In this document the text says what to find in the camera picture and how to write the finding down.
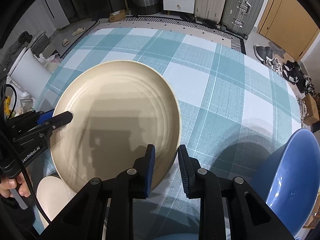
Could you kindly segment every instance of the suitcase handle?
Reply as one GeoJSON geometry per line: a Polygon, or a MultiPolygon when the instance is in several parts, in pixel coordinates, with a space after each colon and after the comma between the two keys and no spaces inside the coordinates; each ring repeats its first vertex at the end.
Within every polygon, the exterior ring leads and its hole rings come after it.
{"type": "Polygon", "coordinates": [[[251,4],[250,4],[250,3],[248,3],[248,2],[245,2],[245,3],[246,3],[246,5],[247,5],[249,8],[248,8],[247,12],[242,12],[242,14],[246,14],[246,15],[247,15],[247,14],[249,14],[249,13],[251,12],[251,8],[252,8],[252,7],[251,7],[251,4]]]}

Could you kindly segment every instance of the screw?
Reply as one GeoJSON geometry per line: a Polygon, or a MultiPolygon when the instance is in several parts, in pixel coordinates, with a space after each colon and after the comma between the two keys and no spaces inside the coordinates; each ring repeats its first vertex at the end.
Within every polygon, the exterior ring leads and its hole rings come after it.
{"type": "Polygon", "coordinates": [[[201,174],[201,175],[204,175],[204,174],[207,174],[207,170],[204,169],[204,168],[199,168],[198,169],[198,173],[201,174]]]}
{"type": "Polygon", "coordinates": [[[96,184],[98,184],[100,182],[100,179],[99,178],[92,178],[92,179],[90,179],[90,183],[92,184],[92,185],[96,185],[96,184]]]}
{"type": "Polygon", "coordinates": [[[137,170],[136,170],[136,169],[128,169],[128,170],[127,170],[127,173],[128,173],[129,175],[134,175],[134,174],[137,173],[137,170]]]}
{"type": "Polygon", "coordinates": [[[242,184],[244,183],[244,179],[242,179],[241,177],[235,177],[235,182],[238,184],[242,184]]]}

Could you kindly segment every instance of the beige plate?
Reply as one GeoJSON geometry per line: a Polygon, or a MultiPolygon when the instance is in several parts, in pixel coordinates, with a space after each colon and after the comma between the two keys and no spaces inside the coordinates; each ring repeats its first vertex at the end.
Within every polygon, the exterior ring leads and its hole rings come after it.
{"type": "Polygon", "coordinates": [[[51,156],[61,179],[78,192],[91,178],[116,177],[156,147],[155,188],[167,174],[180,143],[178,101],[152,68],[116,60],[78,76],[65,90],[53,115],[70,111],[71,123],[50,139],[51,156]]]}

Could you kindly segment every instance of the black and white patterned rug border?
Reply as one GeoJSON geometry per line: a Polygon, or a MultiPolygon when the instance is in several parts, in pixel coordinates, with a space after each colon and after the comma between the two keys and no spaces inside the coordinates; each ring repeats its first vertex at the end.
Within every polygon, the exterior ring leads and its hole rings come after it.
{"type": "MultiPolygon", "coordinates": [[[[241,52],[242,54],[246,55],[245,52],[245,47],[244,47],[244,41],[242,38],[239,38],[237,36],[234,36],[231,33],[223,32],[221,30],[213,29],[213,28],[208,28],[206,26],[203,26],[200,23],[193,23],[193,22],[188,22],[184,20],[179,20],[179,19],[173,19],[173,18],[167,18],[167,17],[152,17],[152,16],[143,16],[143,17],[132,17],[128,16],[125,19],[121,20],[121,22],[128,22],[128,21],[145,21],[145,22],[163,22],[163,23],[170,23],[170,24],[177,24],[177,25],[182,25],[182,26],[187,26],[191,28],[195,28],[198,30],[206,31],[209,33],[214,33],[219,36],[222,36],[226,39],[231,40],[231,48],[233,50],[236,50],[238,52],[241,52]]],[[[69,49],[61,56],[61,58],[65,58],[70,51],[91,31],[95,29],[95,27],[101,23],[108,23],[109,18],[101,18],[98,21],[95,22],[93,26],[91,26],[87,31],[81,35],[79,39],[77,39],[70,47],[69,49]]]]}

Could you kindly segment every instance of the table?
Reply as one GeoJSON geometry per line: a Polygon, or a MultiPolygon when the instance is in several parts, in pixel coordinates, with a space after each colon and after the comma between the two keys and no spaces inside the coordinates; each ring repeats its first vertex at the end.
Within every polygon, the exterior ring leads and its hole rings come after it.
{"type": "MultiPolygon", "coordinates": [[[[259,165],[301,128],[294,93],[264,65],[211,41],[144,28],[91,32],[52,74],[36,109],[54,108],[78,75],[116,59],[142,62],[163,75],[179,101],[181,144],[217,176],[250,181],[259,165]]],[[[55,172],[49,152],[33,166],[35,186],[41,176],[55,172]]],[[[197,233],[199,211],[200,201],[183,193],[176,159],[150,198],[134,202],[135,239],[197,233]]]]}

